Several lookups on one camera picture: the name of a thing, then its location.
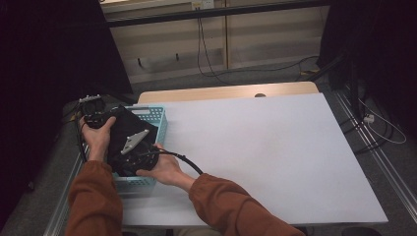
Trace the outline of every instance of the white wall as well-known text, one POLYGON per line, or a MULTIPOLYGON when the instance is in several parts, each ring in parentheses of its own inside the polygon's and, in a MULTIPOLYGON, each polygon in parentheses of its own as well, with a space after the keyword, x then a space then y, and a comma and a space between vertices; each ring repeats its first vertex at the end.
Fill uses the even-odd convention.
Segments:
MULTIPOLYGON (((110 1, 120 0, 102 4, 107 19, 191 10, 190 0, 110 1)), ((273 2, 279 1, 214 1, 217 8, 273 2)), ((224 70, 318 55, 327 14, 328 7, 318 7, 203 19, 210 62, 215 70, 224 70)), ((198 29, 197 20, 187 20, 111 31, 131 83, 138 83, 198 74, 198 29)), ((201 65, 208 71, 203 44, 201 47, 201 65)))

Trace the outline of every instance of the light blue basket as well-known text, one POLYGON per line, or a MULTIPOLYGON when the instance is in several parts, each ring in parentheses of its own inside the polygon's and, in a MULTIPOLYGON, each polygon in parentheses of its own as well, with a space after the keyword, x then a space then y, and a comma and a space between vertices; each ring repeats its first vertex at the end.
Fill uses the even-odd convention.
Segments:
MULTIPOLYGON (((168 126, 165 116, 165 108, 163 106, 127 106, 126 109, 132 111, 135 115, 141 118, 141 120, 147 121, 158 127, 156 143, 163 145, 166 128, 168 126)), ((138 191, 139 187, 152 186, 156 183, 155 179, 149 177, 119 177, 116 173, 113 174, 113 177, 119 194, 135 193, 138 191)))

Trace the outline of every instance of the white table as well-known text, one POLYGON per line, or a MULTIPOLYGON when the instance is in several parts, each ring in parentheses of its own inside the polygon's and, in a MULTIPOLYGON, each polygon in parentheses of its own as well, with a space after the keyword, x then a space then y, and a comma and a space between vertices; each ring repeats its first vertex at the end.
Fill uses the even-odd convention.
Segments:
MULTIPOLYGON (((166 149, 239 183, 286 222, 387 222, 322 94, 163 104, 166 149)), ((123 204, 127 227, 206 226, 185 192, 159 183, 123 204)))

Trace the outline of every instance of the dark background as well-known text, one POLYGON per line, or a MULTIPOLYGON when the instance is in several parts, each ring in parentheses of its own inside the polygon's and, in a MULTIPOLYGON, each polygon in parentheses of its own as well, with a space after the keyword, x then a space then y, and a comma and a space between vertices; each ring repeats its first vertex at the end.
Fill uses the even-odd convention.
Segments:
POLYGON ((101 93, 132 92, 96 0, 0 0, 2 149, 0 228, 52 148, 64 104, 101 93))
POLYGON ((334 1, 322 38, 320 67, 345 54, 348 60, 329 72, 342 88, 355 61, 358 80, 404 130, 417 136, 417 15, 411 4, 387 0, 334 1))

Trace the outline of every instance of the forearm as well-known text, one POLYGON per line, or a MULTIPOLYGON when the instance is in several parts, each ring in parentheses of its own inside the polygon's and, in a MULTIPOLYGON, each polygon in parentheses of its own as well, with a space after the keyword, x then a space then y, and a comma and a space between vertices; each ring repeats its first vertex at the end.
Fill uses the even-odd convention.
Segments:
POLYGON ((189 194, 199 217, 222 235, 304 235, 231 181, 204 174, 189 194))
POLYGON ((111 167, 88 161, 73 181, 68 197, 66 235, 121 235, 123 206, 111 167))

